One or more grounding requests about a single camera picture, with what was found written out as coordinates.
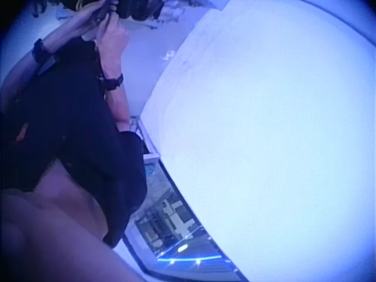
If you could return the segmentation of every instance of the man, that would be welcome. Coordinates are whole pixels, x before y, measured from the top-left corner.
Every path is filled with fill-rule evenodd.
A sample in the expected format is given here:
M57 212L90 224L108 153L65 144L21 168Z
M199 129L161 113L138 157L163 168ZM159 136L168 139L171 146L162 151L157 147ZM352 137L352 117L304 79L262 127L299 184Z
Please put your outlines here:
M2 85L2 249L28 281L136 279L101 243L118 244L146 196L142 141L129 131L121 70L129 35L117 3L96 43L81 36L103 0L37 41ZM36 75L51 56L58 62Z

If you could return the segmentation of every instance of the hand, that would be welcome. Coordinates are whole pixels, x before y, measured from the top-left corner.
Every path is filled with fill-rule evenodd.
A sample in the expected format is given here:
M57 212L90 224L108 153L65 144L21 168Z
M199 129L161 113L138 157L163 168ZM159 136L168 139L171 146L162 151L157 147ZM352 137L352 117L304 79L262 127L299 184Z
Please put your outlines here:
M122 73L121 57L129 39L129 33L119 22L117 13L112 12L100 23L96 41L106 78L118 78Z
M98 2L90 3L76 13L73 18L68 20L63 26L69 37L74 38L82 36L95 28L98 24L93 16L105 2L106 0L98 0ZM112 0L110 10L115 11L118 3L118 0Z

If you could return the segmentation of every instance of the white panel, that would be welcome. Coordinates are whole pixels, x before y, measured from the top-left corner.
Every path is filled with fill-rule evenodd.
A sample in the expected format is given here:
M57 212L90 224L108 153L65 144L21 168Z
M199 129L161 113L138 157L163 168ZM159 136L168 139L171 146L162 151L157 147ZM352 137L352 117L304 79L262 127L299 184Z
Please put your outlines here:
M141 118L250 281L366 281L374 98L375 49L350 28L298 1L232 0L196 25Z

